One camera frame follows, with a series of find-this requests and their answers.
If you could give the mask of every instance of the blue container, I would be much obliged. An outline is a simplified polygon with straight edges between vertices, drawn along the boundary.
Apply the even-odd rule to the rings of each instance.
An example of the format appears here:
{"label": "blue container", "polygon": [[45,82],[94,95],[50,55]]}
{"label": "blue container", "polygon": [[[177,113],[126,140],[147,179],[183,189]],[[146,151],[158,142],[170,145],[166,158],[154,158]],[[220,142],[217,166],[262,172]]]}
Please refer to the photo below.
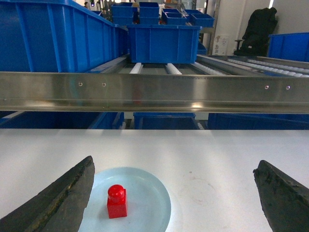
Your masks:
{"label": "blue container", "polygon": [[114,25],[68,0],[0,0],[0,71],[83,73],[112,57]]}
{"label": "blue container", "polygon": [[187,21],[188,22],[191,22],[191,15],[192,14],[202,14],[201,11],[198,11],[198,10],[188,10],[188,9],[183,10],[183,13],[187,17]]}
{"label": "blue container", "polygon": [[128,25],[134,63],[194,63],[201,27]]}
{"label": "blue container", "polygon": [[309,120],[274,114],[209,114],[210,130],[308,130]]}
{"label": "blue container", "polygon": [[158,25],[159,24],[159,17],[157,17],[157,18],[140,17],[140,24]]}
{"label": "blue container", "polygon": [[113,17],[133,17],[133,7],[131,2],[121,2],[112,5]]}
{"label": "blue container", "polygon": [[140,17],[159,17],[159,5],[157,2],[140,2]]}
{"label": "blue container", "polygon": [[123,27],[116,25],[112,30],[112,59],[128,53],[128,32]]}
{"label": "blue container", "polygon": [[180,13],[179,10],[174,9],[174,8],[163,8],[162,9],[162,15],[161,15],[161,19],[166,22],[166,15],[165,13]]}
{"label": "blue container", "polygon": [[115,24],[119,24],[121,26],[133,24],[133,16],[131,16],[131,17],[116,17],[116,16],[113,16],[112,20]]}
{"label": "blue container", "polygon": [[123,112],[24,112],[0,123],[0,128],[118,129]]}
{"label": "blue container", "polygon": [[134,116],[134,128],[139,130],[198,130],[193,113],[139,113]]}
{"label": "blue container", "polygon": [[187,18],[181,13],[165,13],[168,25],[185,25]]}
{"label": "blue container", "polygon": [[192,25],[201,26],[204,28],[212,28],[214,18],[208,14],[191,14],[190,22]]}
{"label": "blue container", "polygon": [[309,32],[269,37],[268,57],[309,62]]}
{"label": "blue container", "polygon": [[207,49],[200,42],[198,42],[198,45],[197,45],[197,54],[199,54],[199,55],[206,55],[207,54]]}

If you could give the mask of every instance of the stainless steel beam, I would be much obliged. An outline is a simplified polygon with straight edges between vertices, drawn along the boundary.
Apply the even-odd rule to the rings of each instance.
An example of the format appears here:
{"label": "stainless steel beam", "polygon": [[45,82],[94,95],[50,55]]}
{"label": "stainless steel beam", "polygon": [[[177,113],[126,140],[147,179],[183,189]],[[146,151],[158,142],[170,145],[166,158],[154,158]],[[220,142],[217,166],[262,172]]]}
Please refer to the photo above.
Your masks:
{"label": "stainless steel beam", "polygon": [[296,77],[0,72],[0,110],[309,113]]}

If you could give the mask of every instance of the blue plastic crate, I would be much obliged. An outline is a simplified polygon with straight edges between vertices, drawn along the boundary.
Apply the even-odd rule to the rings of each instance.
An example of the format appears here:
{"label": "blue plastic crate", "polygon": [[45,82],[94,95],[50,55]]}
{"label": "blue plastic crate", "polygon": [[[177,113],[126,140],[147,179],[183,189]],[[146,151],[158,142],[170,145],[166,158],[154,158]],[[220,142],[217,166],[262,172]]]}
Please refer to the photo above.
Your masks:
{"label": "blue plastic crate", "polygon": [[133,17],[133,7],[131,2],[121,2],[112,5],[113,17]]}
{"label": "blue plastic crate", "polygon": [[187,17],[187,21],[188,22],[191,22],[191,15],[192,14],[202,14],[201,11],[198,11],[198,10],[188,10],[188,9],[184,9],[183,13]]}
{"label": "blue plastic crate", "polygon": [[309,120],[274,114],[209,114],[210,130],[308,130]]}
{"label": "blue plastic crate", "polygon": [[309,62],[309,32],[269,37],[268,57]]}
{"label": "blue plastic crate", "polygon": [[159,24],[159,17],[157,18],[140,17],[140,24],[157,25]]}
{"label": "blue plastic crate", "polygon": [[165,13],[168,25],[185,25],[187,18],[181,13]]}
{"label": "blue plastic crate", "polygon": [[212,28],[214,18],[208,14],[191,14],[190,22],[192,25],[202,26],[204,28]]}
{"label": "blue plastic crate", "polygon": [[116,59],[128,53],[128,32],[121,26],[115,26],[112,30],[112,58]]}
{"label": "blue plastic crate", "polygon": [[134,63],[194,63],[201,27],[128,25]]}
{"label": "blue plastic crate", "polygon": [[199,54],[199,55],[206,55],[207,54],[207,49],[200,42],[198,42],[198,45],[197,45],[197,54]]}
{"label": "blue plastic crate", "polygon": [[166,22],[166,15],[165,13],[180,13],[179,10],[174,9],[174,8],[163,8],[162,9],[162,15],[161,15],[161,19]]}
{"label": "blue plastic crate", "polygon": [[118,129],[123,112],[24,112],[0,123],[0,128]]}
{"label": "blue plastic crate", "polygon": [[140,17],[159,17],[159,5],[157,2],[140,2]]}
{"label": "blue plastic crate", "polygon": [[194,113],[140,113],[135,112],[137,130],[198,130]]}
{"label": "blue plastic crate", "polygon": [[112,20],[115,24],[118,24],[118,25],[121,25],[121,26],[133,24],[133,16],[131,16],[131,17],[116,17],[116,16],[113,16]]}
{"label": "blue plastic crate", "polygon": [[83,73],[112,60],[114,25],[68,0],[0,0],[0,71]]}

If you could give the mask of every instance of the white wall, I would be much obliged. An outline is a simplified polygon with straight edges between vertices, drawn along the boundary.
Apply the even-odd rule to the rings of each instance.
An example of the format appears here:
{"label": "white wall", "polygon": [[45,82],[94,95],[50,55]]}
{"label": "white wall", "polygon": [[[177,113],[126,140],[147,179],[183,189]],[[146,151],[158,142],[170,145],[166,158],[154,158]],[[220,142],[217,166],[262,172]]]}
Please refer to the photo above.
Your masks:
{"label": "white wall", "polygon": [[268,7],[269,2],[270,0],[221,0],[215,36],[229,36],[226,55],[233,54],[237,45],[235,40],[242,38],[253,11]]}
{"label": "white wall", "polygon": [[309,31],[309,0],[274,0],[278,25],[275,34]]}

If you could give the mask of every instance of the red block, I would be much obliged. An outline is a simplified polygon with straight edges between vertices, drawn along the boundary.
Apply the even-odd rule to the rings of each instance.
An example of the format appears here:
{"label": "red block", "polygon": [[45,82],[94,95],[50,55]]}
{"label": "red block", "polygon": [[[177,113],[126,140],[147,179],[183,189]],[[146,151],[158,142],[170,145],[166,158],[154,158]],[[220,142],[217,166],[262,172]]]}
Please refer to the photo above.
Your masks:
{"label": "red block", "polygon": [[127,216],[126,190],[121,185],[113,185],[108,189],[107,211],[109,218]]}

